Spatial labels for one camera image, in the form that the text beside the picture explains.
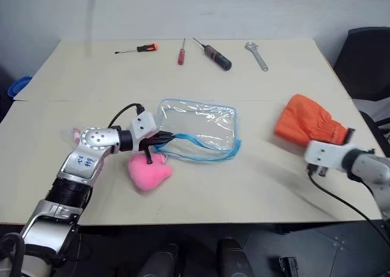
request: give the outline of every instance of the orange fabric bag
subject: orange fabric bag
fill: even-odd
[[[315,101],[296,94],[276,124],[275,135],[306,147],[311,140],[341,145],[347,129]]]

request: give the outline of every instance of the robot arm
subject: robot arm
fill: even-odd
[[[0,252],[0,276],[20,276],[22,271],[23,276],[45,277],[51,275],[52,266],[65,263],[104,158],[119,151],[144,151],[147,162],[152,163],[149,146],[174,139],[170,132],[156,131],[153,115],[147,111],[132,120],[129,130],[119,126],[84,129],[79,145],[68,155],[21,232],[25,244],[22,268],[15,268],[15,260],[13,266],[10,258],[1,261]]]
[[[319,166],[317,173],[324,176],[328,168],[345,172],[349,179],[363,183],[371,191],[383,220],[390,219],[390,159],[364,151],[353,144],[341,146],[311,141],[305,160]]]

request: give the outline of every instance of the table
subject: table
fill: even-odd
[[[6,150],[0,154],[4,179],[0,222],[28,219],[75,147],[73,127],[106,126],[131,102],[155,111],[167,97],[237,108],[243,142],[236,158],[214,164],[169,159],[172,177],[152,191],[140,192],[127,174],[130,153],[110,156],[80,224],[359,220],[308,181],[303,148],[273,135],[289,98],[302,93],[345,126],[355,128],[352,142],[380,150],[315,43],[255,40],[269,66],[263,72],[244,49],[245,41],[203,42],[231,59],[232,69],[222,71],[191,42],[186,43],[185,65],[176,65],[179,40],[158,41],[157,52],[121,55],[113,52],[146,41],[97,41],[88,55],[83,43],[62,41],[0,124],[0,149]],[[118,123],[127,126],[133,116],[126,113]],[[369,217],[380,218],[374,199],[361,184],[336,170],[317,180]]]

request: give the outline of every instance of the orange-handled screwdriver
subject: orange-handled screwdriver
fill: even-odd
[[[151,52],[156,51],[158,49],[158,44],[145,44],[144,46],[136,47],[136,49],[126,50],[126,51],[118,51],[116,54],[123,54],[129,52]]]
[[[179,64],[179,65],[183,65],[184,64],[184,55],[185,55],[184,44],[185,44],[185,39],[183,40],[183,46],[180,49],[179,58],[177,59],[177,64]]]

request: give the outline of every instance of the pink heart plush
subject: pink heart plush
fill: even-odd
[[[130,178],[141,190],[147,191],[157,187],[163,180],[172,175],[172,168],[164,164],[166,157],[161,153],[152,153],[153,163],[147,164],[146,155],[137,153],[129,161]]]

